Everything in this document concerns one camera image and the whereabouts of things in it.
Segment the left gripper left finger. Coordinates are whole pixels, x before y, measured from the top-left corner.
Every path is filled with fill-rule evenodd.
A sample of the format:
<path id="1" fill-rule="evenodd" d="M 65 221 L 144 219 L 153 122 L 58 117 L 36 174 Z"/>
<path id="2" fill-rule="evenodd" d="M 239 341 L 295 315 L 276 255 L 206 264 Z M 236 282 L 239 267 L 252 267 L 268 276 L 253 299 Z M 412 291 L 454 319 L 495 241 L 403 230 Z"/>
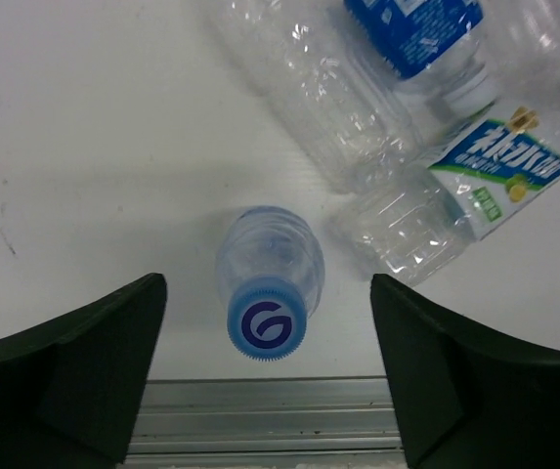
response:
<path id="1" fill-rule="evenodd" d="M 152 273 L 0 339 L 0 468 L 121 464 L 166 302 Z"/>

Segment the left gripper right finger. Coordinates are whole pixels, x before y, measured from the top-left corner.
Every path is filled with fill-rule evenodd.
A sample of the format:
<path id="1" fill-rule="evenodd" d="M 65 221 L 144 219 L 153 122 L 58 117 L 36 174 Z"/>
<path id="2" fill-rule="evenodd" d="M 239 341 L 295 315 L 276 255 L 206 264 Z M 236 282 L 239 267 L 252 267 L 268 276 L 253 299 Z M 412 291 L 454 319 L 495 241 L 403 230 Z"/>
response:
<path id="1" fill-rule="evenodd" d="M 560 351 L 387 275 L 370 304 L 409 467 L 560 468 Z"/>

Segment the green-white label plastic bottle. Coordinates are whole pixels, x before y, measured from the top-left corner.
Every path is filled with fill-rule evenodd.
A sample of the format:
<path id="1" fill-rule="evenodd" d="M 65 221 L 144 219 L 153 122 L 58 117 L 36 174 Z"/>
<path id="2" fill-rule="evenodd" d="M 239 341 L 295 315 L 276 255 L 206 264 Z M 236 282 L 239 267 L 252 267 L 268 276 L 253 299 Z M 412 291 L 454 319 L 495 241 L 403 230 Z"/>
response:
<path id="1" fill-rule="evenodd" d="M 367 276 L 425 281 L 560 181 L 560 84 L 505 94 L 398 176 L 358 195 L 332 232 Z"/>

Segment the small clear blue-cap bottle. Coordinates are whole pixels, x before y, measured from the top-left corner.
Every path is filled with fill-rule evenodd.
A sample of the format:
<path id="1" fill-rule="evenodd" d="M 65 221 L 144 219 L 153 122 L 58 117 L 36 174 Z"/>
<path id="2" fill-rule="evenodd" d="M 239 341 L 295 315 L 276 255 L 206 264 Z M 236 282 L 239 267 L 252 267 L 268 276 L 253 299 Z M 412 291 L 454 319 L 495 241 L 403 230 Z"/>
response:
<path id="1" fill-rule="evenodd" d="M 323 251 L 299 215 L 253 206 L 227 229 L 215 278 L 235 348 L 255 361 L 278 361 L 301 345 L 321 302 Z"/>

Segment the long clear plastic bottle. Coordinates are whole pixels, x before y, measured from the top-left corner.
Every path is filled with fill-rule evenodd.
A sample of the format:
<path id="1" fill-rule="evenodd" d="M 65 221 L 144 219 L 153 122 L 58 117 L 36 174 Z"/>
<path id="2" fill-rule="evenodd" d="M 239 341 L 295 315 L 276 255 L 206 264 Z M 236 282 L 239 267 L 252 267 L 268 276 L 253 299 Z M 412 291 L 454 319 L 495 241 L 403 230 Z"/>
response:
<path id="1" fill-rule="evenodd" d="M 339 1 L 207 1 L 244 78 L 335 192 L 390 181 L 421 138 L 386 65 Z"/>

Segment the blue label plastic bottle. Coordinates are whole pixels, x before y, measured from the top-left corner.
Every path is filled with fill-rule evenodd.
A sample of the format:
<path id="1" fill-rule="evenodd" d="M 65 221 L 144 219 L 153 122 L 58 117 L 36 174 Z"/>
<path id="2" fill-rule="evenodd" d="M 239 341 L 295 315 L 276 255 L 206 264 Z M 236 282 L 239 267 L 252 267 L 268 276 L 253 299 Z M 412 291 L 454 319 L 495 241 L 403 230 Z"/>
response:
<path id="1" fill-rule="evenodd" d="M 346 1 L 346 10 L 403 85 L 442 98 L 458 116 L 497 99 L 484 60 L 478 1 Z"/>

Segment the clear ribbed plastic bottle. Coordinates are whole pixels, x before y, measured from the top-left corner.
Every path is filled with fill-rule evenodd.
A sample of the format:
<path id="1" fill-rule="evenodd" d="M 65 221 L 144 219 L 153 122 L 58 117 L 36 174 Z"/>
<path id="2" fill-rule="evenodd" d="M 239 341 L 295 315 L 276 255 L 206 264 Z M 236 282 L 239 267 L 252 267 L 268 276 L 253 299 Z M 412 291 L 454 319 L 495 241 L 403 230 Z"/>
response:
<path id="1" fill-rule="evenodd" d="M 560 91 L 560 1 L 483 1 L 490 61 L 506 80 Z"/>

